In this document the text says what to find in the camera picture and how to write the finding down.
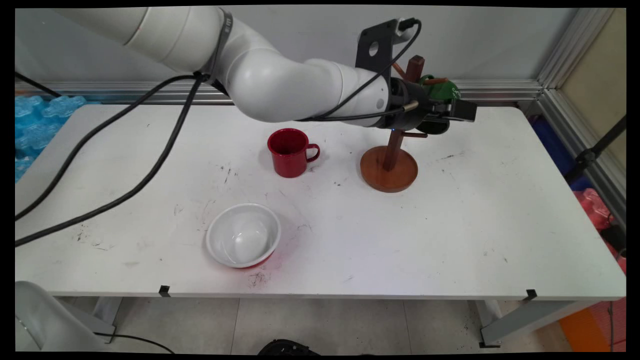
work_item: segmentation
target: mug handle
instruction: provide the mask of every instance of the mug handle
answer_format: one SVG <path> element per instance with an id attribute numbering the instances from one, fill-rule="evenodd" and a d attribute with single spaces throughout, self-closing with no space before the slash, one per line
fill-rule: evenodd
<path id="1" fill-rule="evenodd" d="M 320 146 L 318 146 L 315 143 L 310 143 L 307 146 L 307 149 L 316 149 L 317 150 L 315 155 L 313 155 L 311 158 L 307 159 L 307 163 L 310 163 L 311 161 L 314 161 L 315 159 L 318 159 L 318 156 L 320 156 Z"/>

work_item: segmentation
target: floor tile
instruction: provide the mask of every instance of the floor tile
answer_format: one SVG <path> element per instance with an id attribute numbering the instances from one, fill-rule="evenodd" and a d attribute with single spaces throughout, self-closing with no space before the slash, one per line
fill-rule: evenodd
<path id="1" fill-rule="evenodd" d="M 232 354 L 288 339 L 321 355 L 409 354 L 400 300 L 241 299 Z"/>
<path id="2" fill-rule="evenodd" d="M 82 296 L 77 297 L 73 303 L 77 309 L 84 311 L 87 314 L 92 314 L 95 305 L 98 303 L 99 297 Z"/>
<path id="3" fill-rule="evenodd" d="M 58 299 L 58 301 L 60 302 L 66 302 L 69 305 L 73 305 L 77 299 L 77 297 L 73 297 L 73 296 L 56 296 L 54 298 Z"/>
<path id="4" fill-rule="evenodd" d="M 413 354 L 571 351 L 557 323 L 508 340 L 500 348 L 481 349 L 481 324 L 473 302 L 405 300 L 404 304 Z M 507 313 L 517 305 L 509 302 L 500 308 Z"/>
<path id="5" fill-rule="evenodd" d="M 123 298 L 116 316 L 117 334 L 156 341 L 183 354 L 229 354 L 238 299 Z M 119 352 L 165 352 L 138 340 L 116 338 Z"/>

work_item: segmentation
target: wooden mug stand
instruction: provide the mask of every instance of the wooden mug stand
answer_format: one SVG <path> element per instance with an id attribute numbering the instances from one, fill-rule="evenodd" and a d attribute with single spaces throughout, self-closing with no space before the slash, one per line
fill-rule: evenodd
<path id="1" fill-rule="evenodd" d="M 405 81 L 416 82 L 422 76 L 424 58 L 414 56 L 409 60 L 406 73 L 399 71 Z M 395 193 L 408 188 L 418 176 L 418 164 L 408 152 L 400 149 L 403 138 L 425 138 L 427 134 L 406 133 L 391 130 L 387 146 L 369 149 L 360 159 L 362 177 L 372 188 Z"/>

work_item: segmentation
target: gray wall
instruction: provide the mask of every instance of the gray wall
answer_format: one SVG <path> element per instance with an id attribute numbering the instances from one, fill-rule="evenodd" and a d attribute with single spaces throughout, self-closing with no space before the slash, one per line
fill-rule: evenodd
<path id="1" fill-rule="evenodd" d="M 233 5 L 234 17 L 293 60 L 352 65 L 358 34 L 394 17 L 422 33 L 400 59 L 452 79 L 534 79 L 575 9 L 414 5 Z M 175 73 L 90 33 L 50 9 L 16 9 L 15 70 L 39 81 L 159 81 Z"/>

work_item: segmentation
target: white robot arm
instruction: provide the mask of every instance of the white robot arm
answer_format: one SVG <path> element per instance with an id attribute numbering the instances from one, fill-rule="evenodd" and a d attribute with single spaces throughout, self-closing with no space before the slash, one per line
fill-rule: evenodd
<path id="1" fill-rule="evenodd" d="M 226 91 L 245 115 L 266 122 L 300 120 L 325 114 L 377 74 L 371 71 L 372 68 L 361 69 L 358 60 L 358 67 L 351 67 L 322 59 L 304 63 L 287 59 L 252 28 L 215 6 L 55 11 L 173 70 L 210 74 L 211 79 L 217 81 L 217 87 Z M 410 21 L 399 19 L 378 25 L 387 28 L 384 29 L 386 39 L 391 39 L 384 51 L 387 59 L 371 56 L 378 65 L 382 61 L 388 69 L 392 45 L 413 37 L 413 23 L 403 26 L 404 22 Z M 367 30 L 358 41 L 358 52 Z M 365 40 L 374 43 L 371 38 Z M 368 54 L 364 57 L 372 61 Z M 457 104 L 431 101 L 418 84 L 390 78 L 389 70 L 386 70 L 385 76 L 378 76 L 328 118 L 399 110 L 393 116 L 377 115 L 351 119 L 347 123 L 403 130 L 418 127 L 432 133 L 425 130 L 426 127 L 420 127 L 421 123 L 435 122 L 446 130 L 449 120 L 473 121 L 475 105 L 471 105 L 463 101 Z"/>
<path id="2" fill-rule="evenodd" d="M 56 9 L 94 32 L 178 72 L 200 70 L 214 52 L 223 12 L 214 6 Z M 401 32 L 403 40 L 411 31 Z M 338 105 L 375 73 L 322 59 L 287 59 L 252 28 L 233 19 L 214 76 L 247 116 L 283 122 L 320 115 Z M 387 107 L 379 77 L 332 116 L 378 113 Z M 366 126 L 378 118 L 358 120 Z"/>

